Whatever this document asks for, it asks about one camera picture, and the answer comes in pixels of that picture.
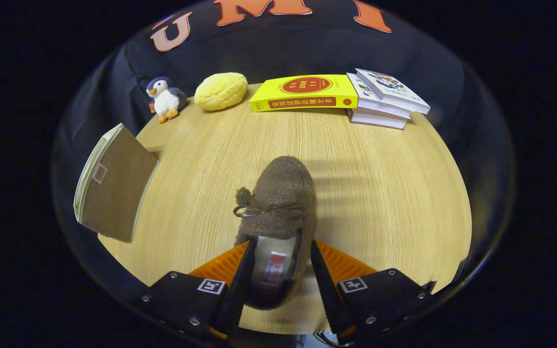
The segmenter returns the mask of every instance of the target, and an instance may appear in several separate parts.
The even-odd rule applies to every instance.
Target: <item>white book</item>
[[[406,120],[411,119],[410,110],[381,101],[375,93],[373,93],[373,91],[367,87],[367,85],[360,78],[358,78],[358,76],[356,76],[355,73],[348,72],[347,77],[350,78],[356,93],[358,93],[358,108],[367,108],[389,113],[396,116],[393,118],[398,117]]]
[[[377,115],[369,113],[359,113],[358,109],[345,109],[347,110],[347,115],[350,117],[351,123],[360,123],[362,125],[374,125],[396,128],[402,130],[405,127],[405,120],[391,118],[384,115],[384,113],[378,113]]]
[[[356,75],[382,102],[424,114],[431,108],[416,93],[392,76],[363,69],[356,69]]]

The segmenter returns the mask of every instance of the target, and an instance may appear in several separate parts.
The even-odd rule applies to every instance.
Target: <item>book spine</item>
[[[311,97],[266,99],[251,101],[254,112],[295,108],[357,108],[358,97],[351,95],[316,95]]]

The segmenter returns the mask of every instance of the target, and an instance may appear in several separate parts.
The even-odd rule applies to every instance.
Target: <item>notebook label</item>
[[[91,177],[93,181],[96,181],[99,184],[102,184],[102,179],[106,175],[106,167],[103,166],[101,163],[98,163],[96,168],[93,170],[93,176]]]
[[[278,285],[283,275],[283,268],[285,267],[285,260],[287,255],[272,251],[270,253],[270,262],[265,268],[263,282],[270,285]]]

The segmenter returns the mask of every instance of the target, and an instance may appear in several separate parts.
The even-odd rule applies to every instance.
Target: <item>slipper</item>
[[[235,245],[256,242],[246,304],[272,309],[284,304],[307,266],[316,227],[311,175],[295,157],[278,157],[261,173],[251,193],[238,190],[234,214],[242,218]]]

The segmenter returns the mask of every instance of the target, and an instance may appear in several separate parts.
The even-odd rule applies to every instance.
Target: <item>round wooden table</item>
[[[265,166],[295,156],[315,183],[315,237],[420,285],[445,287],[468,255],[466,187],[448,148],[420,113],[404,130],[349,122],[343,109],[252,112],[251,85],[238,105],[206,112],[190,103],[175,119],[157,116],[137,139],[161,161],[141,203],[131,244],[102,235],[110,253],[148,286],[168,271],[188,273],[234,247],[240,187]],[[245,306],[241,328],[277,334],[329,332],[315,275],[308,270],[284,306]]]

